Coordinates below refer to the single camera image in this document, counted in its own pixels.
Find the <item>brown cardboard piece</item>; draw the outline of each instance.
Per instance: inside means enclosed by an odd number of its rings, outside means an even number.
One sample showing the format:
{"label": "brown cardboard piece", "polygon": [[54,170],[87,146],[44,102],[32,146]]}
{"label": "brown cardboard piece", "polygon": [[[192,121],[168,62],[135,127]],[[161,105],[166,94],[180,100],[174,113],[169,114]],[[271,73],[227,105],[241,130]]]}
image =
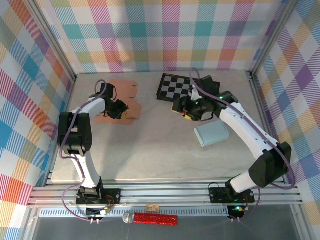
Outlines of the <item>brown cardboard piece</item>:
{"label": "brown cardboard piece", "polygon": [[140,118],[142,110],[141,104],[134,99],[138,93],[138,83],[136,81],[127,80],[110,80],[108,83],[114,85],[116,88],[116,91],[113,93],[113,97],[117,94],[116,99],[123,101],[129,109],[123,119],[112,119],[101,113],[93,120],[93,122],[102,124],[132,125],[134,123],[134,119]]}

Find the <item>red object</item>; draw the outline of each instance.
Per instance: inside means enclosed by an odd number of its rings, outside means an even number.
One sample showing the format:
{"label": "red object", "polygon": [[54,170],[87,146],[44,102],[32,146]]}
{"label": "red object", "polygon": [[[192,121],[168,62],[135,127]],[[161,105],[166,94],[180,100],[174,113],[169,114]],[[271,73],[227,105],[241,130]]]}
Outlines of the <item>red object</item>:
{"label": "red object", "polygon": [[136,224],[176,226],[178,224],[178,216],[151,213],[135,213],[133,217],[133,222]]}

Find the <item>small wooden block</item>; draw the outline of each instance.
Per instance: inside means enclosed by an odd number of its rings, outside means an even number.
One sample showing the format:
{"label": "small wooden block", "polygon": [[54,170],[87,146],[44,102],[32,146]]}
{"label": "small wooden block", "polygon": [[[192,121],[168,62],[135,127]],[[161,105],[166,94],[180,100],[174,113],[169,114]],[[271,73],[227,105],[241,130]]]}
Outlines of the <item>small wooden block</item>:
{"label": "small wooden block", "polygon": [[160,205],[148,204],[145,206],[145,211],[158,213],[158,212],[160,212]]}

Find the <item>metal rail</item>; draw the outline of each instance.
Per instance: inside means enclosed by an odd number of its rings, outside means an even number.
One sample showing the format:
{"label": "metal rail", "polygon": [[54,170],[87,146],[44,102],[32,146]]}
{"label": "metal rail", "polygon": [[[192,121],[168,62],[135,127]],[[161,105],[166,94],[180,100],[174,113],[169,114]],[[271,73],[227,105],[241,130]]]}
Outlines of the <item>metal rail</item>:
{"label": "metal rail", "polygon": [[[130,211],[133,213],[147,213],[145,207],[114,207],[111,209],[110,213],[103,215],[106,218],[112,217],[123,217],[125,212]],[[77,207],[72,208],[72,212],[87,218],[86,208]],[[229,216],[227,206],[194,206],[194,207],[161,207],[158,214],[165,215],[176,215],[178,217],[196,217],[196,216],[207,216],[207,217],[227,217]],[[52,208],[41,208],[39,213],[39,218],[73,218],[66,209],[61,207],[52,207]]]}
{"label": "metal rail", "polygon": [[[213,179],[168,179],[168,180],[136,180],[136,181],[104,181],[106,189],[122,189],[119,207],[144,207],[146,204],[157,204],[161,207],[197,207],[197,206],[235,206],[236,203],[211,204],[208,185],[212,182],[221,187],[229,178]],[[282,178],[276,183],[286,186]],[[62,207],[62,194],[71,184],[47,184],[46,187],[33,189],[28,207],[53,208]],[[255,199],[258,199],[258,190],[254,189]],[[66,193],[65,202],[70,207],[76,206],[76,190]],[[261,189],[261,205],[290,205],[302,204],[297,187],[283,191],[267,186]]]}

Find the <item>red glitter stick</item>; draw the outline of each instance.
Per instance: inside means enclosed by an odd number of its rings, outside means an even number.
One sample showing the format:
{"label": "red glitter stick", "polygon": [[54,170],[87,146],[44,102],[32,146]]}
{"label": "red glitter stick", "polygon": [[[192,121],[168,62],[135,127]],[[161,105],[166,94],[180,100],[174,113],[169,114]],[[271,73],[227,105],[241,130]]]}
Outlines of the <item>red glitter stick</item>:
{"label": "red glitter stick", "polygon": [[136,212],[131,214],[125,213],[123,221],[127,224],[136,223],[176,226],[178,224],[178,216]]}

